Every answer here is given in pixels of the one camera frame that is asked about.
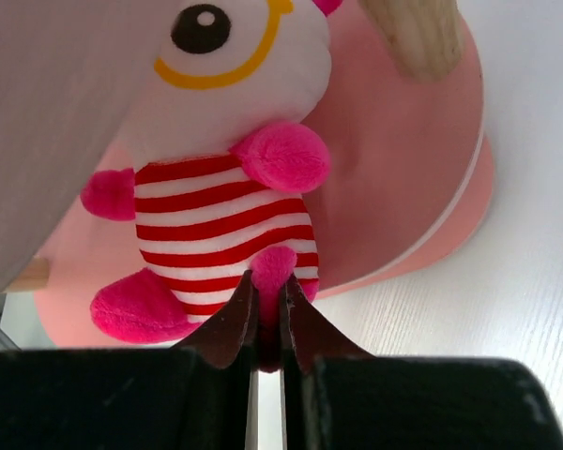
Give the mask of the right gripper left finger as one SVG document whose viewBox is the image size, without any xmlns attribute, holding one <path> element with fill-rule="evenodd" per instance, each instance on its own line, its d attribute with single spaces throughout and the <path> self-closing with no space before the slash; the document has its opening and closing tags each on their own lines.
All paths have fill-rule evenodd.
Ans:
<svg viewBox="0 0 563 450">
<path fill-rule="evenodd" d="M 257 295 L 171 348 L 0 352 L 0 449 L 253 449 Z"/>
</svg>

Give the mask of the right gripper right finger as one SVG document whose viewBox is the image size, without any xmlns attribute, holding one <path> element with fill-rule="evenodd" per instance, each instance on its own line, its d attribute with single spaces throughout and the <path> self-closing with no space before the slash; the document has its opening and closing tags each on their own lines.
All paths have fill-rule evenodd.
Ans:
<svg viewBox="0 0 563 450">
<path fill-rule="evenodd" d="M 287 449 L 563 449 L 536 376 L 485 357 L 374 356 L 307 300 L 280 296 Z"/>
</svg>

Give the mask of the white pink plush glasses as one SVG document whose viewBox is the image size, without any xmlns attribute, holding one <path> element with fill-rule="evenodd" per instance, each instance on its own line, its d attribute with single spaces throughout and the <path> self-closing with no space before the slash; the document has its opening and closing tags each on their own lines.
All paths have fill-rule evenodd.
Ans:
<svg viewBox="0 0 563 450">
<path fill-rule="evenodd" d="M 266 328 L 295 278 L 308 299 L 319 257 L 303 197 L 330 171 L 304 121 L 331 72 L 335 1 L 183 1 L 116 136 L 131 164 L 95 172 L 84 208 L 133 221 L 144 267 L 101 288 L 106 335 L 188 336 L 251 276 Z"/>
</svg>

